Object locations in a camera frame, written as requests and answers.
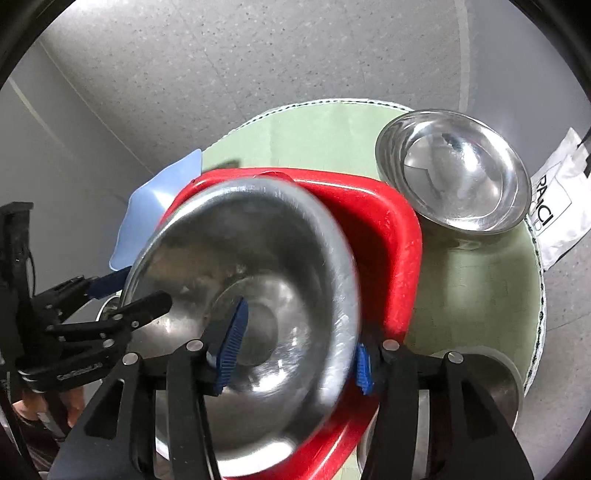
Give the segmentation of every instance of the skin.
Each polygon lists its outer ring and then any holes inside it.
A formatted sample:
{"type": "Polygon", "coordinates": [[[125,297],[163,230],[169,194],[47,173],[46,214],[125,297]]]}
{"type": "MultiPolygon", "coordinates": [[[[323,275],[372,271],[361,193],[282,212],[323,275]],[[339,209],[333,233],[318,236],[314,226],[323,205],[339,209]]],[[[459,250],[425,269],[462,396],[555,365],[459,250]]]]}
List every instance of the skin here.
{"type": "MultiPolygon", "coordinates": [[[[78,387],[61,394],[61,399],[68,411],[68,424],[73,427],[84,410],[83,387],[78,387]]],[[[27,420],[38,420],[37,413],[47,411],[45,399],[30,390],[22,392],[22,400],[12,405],[14,410],[27,420]]]]}

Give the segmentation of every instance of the red container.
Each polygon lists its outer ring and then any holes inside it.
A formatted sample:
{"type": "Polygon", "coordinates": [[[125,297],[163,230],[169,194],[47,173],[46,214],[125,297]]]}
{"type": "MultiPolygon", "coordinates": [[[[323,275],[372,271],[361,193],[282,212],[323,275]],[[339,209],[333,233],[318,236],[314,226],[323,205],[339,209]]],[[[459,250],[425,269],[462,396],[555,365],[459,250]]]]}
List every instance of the red container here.
{"type": "MultiPolygon", "coordinates": [[[[355,256],[363,322],[380,323],[388,338],[404,340],[418,284],[421,230],[406,200],[383,182],[295,168],[213,170],[192,180],[163,220],[187,199],[221,181],[269,175],[294,181],[331,211],[355,256]]],[[[291,457],[248,480],[332,480],[359,443],[378,406],[349,382],[322,428],[291,457]]]]}

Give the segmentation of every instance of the white plastic bag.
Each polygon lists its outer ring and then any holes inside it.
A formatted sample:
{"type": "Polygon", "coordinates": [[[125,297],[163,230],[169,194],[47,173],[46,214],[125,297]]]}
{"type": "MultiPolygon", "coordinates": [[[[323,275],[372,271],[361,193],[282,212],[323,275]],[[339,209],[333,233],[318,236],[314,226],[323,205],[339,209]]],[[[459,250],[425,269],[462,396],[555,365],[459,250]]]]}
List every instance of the white plastic bag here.
{"type": "Polygon", "coordinates": [[[591,229],[591,180],[585,174],[588,152],[577,149],[572,129],[532,177],[530,220],[548,270],[591,229]]]}

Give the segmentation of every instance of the gray wall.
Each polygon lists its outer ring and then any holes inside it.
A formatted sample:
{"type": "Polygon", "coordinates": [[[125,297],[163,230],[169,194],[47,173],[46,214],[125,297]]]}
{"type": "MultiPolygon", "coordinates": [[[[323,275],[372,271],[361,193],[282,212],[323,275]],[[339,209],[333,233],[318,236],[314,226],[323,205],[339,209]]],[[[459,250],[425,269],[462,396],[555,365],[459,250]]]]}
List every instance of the gray wall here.
{"type": "Polygon", "coordinates": [[[107,273],[129,195],[151,173],[39,44],[0,90],[0,145],[0,205],[35,203],[37,291],[75,275],[107,273]]]}

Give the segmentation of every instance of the blue rubber fingertip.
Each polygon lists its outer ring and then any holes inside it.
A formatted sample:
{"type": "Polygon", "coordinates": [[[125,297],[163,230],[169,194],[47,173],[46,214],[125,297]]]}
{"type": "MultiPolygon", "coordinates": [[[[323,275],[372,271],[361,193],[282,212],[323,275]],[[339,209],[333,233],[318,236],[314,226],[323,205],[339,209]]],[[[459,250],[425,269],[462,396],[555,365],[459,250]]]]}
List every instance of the blue rubber fingertip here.
{"type": "Polygon", "coordinates": [[[364,395],[371,395],[374,389],[374,380],[371,375],[371,360],[365,345],[362,343],[357,344],[356,363],[355,384],[361,389],[364,395]]]}
{"type": "Polygon", "coordinates": [[[228,328],[228,334],[216,358],[216,390],[218,393],[221,393],[224,387],[230,383],[247,325],[248,303],[242,299],[236,307],[234,317],[228,328]]]}

